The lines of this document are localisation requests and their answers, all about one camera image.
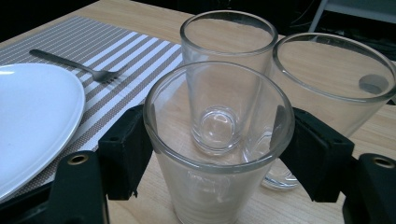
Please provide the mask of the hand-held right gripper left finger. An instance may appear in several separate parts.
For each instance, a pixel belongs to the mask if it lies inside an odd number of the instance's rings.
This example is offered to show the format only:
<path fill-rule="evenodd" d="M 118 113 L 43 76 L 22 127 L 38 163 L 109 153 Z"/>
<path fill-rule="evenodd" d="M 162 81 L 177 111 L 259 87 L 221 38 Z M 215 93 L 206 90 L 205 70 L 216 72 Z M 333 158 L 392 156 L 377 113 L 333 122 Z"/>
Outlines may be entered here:
<path fill-rule="evenodd" d="M 149 164 L 152 145 L 143 119 L 143 106 L 127 109 L 98 141 L 97 153 L 106 196 L 128 201 Z"/>

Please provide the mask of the white metal stand frame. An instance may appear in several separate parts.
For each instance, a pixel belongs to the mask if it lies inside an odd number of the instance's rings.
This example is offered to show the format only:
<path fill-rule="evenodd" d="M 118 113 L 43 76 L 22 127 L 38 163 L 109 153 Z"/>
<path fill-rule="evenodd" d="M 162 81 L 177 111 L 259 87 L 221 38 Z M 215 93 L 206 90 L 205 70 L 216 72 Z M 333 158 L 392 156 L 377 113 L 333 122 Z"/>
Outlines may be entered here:
<path fill-rule="evenodd" d="M 396 0 L 321 0 L 309 32 L 314 32 L 324 11 L 396 24 Z"/>

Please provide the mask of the white plate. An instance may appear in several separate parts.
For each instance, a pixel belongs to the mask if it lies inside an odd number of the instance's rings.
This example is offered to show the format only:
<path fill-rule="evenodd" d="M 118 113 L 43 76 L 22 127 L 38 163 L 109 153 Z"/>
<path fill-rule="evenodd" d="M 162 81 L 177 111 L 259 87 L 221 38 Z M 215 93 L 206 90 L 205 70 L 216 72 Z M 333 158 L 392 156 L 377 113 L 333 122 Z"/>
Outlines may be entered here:
<path fill-rule="evenodd" d="M 0 66 L 0 202 L 60 154 L 77 130 L 84 107 L 80 80 L 62 67 Z"/>

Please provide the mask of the brown white striped placemat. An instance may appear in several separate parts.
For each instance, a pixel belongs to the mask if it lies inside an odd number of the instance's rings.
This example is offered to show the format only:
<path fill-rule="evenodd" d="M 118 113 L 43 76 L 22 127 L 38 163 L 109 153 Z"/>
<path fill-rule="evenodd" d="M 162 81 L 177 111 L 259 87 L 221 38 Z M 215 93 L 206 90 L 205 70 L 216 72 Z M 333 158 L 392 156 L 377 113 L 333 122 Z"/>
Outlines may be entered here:
<path fill-rule="evenodd" d="M 122 71 L 113 82 L 100 84 L 84 71 L 69 69 L 82 82 L 86 105 L 76 133 L 59 154 L 61 158 L 76 151 L 95 151 L 99 138 L 116 119 L 127 108 L 142 104 L 152 85 L 182 62 L 179 44 L 78 16 L 0 48 L 0 65 L 38 63 L 31 49 L 94 70 Z"/>

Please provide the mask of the clear drinking glass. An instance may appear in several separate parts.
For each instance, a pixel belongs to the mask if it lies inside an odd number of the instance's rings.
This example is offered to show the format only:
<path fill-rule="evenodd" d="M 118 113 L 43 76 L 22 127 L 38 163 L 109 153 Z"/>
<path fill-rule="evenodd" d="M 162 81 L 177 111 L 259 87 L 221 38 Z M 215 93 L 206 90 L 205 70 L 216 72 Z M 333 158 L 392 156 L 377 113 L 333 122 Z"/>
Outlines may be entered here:
<path fill-rule="evenodd" d="M 187 72 L 195 143 L 207 154 L 224 154 L 240 142 L 260 83 L 239 67 L 263 74 L 277 30 L 256 15 L 215 10 L 187 19 L 180 37 L 183 63 L 227 63 Z"/>
<path fill-rule="evenodd" d="M 144 122 L 182 224 L 234 224 L 295 126 L 272 80 L 226 62 L 190 63 L 160 78 Z"/>
<path fill-rule="evenodd" d="M 375 95 L 359 80 L 384 77 L 389 87 Z M 375 49 L 339 35 L 301 33 L 280 39 L 267 71 L 292 106 L 309 112 L 349 137 L 396 95 L 396 63 Z"/>

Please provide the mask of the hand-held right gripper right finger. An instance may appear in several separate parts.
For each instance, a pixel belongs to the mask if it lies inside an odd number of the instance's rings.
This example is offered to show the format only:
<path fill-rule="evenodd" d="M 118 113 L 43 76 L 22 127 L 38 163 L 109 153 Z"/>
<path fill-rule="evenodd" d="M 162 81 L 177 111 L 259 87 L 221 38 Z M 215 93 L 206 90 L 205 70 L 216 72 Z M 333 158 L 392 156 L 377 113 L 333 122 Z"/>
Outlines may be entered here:
<path fill-rule="evenodd" d="M 292 137 L 279 158 L 312 201 L 335 203 L 354 144 L 310 113 L 299 108 L 293 112 Z"/>

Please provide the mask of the silver fork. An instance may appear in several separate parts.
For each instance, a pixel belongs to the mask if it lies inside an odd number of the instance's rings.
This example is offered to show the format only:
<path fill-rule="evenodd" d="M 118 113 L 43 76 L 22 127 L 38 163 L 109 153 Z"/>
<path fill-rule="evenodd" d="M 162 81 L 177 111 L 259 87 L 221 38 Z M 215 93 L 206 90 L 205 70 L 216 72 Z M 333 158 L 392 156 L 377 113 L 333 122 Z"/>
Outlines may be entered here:
<path fill-rule="evenodd" d="M 68 60 L 66 58 L 48 53 L 46 51 L 40 50 L 40 49 L 31 49 L 29 53 L 37 58 L 40 59 L 45 59 L 54 63 L 60 63 L 63 65 L 68 65 L 75 67 L 77 69 L 86 71 L 92 75 L 92 79 L 96 82 L 99 83 L 109 83 L 112 82 L 113 80 L 117 79 L 118 76 L 122 73 L 123 67 L 119 69 L 118 71 L 107 71 L 107 70 L 100 70 L 96 71 L 91 69 L 88 66 L 85 66 L 81 63 L 77 63 L 71 60 Z"/>

